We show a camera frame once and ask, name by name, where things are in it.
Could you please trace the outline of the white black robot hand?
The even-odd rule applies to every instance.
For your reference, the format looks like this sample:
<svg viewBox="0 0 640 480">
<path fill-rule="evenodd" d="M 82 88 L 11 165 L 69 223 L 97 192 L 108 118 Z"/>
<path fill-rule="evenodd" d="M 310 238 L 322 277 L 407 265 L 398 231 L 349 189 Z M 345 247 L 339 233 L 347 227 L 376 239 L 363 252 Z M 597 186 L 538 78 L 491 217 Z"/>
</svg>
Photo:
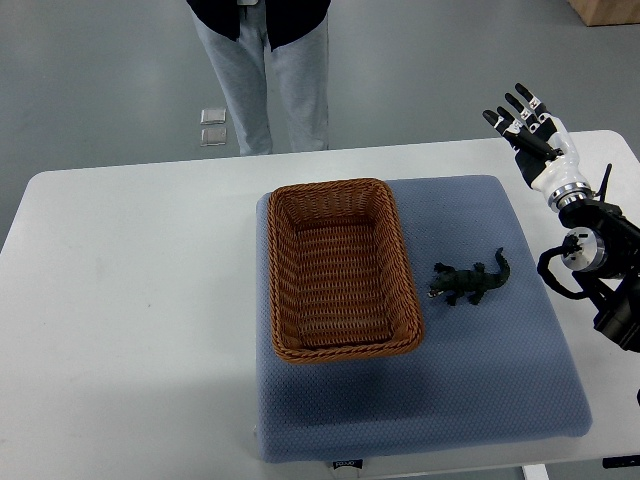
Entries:
<svg viewBox="0 0 640 480">
<path fill-rule="evenodd" d="M 593 191 L 579 170 L 577 148 L 563 122 L 526 86 L 507 92 L 509 110 L 485 110 L 483 118 L 515 152 L 515 162 L 529 188 L 540 192 L 555 212 Z"/>
</svg>

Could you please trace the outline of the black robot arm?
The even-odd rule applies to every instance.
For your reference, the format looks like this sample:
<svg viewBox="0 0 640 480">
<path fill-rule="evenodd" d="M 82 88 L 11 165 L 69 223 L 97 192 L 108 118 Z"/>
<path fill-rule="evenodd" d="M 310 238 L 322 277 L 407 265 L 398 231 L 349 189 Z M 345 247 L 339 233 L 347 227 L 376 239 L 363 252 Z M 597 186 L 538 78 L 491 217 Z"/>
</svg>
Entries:
<svg viewBox="0 0 640 480">
<path fill-rule="evenodd" d="M 639 351 L 639 228 L 605 201 L 612 166 L 597 192 L 582 183 L 554 192 L 550 205 L 568 229 L 561 245 L 543 252 L 537 272 L 556 293 L 589 299 L 594 329 L 626 351 Z"/>
</svg>

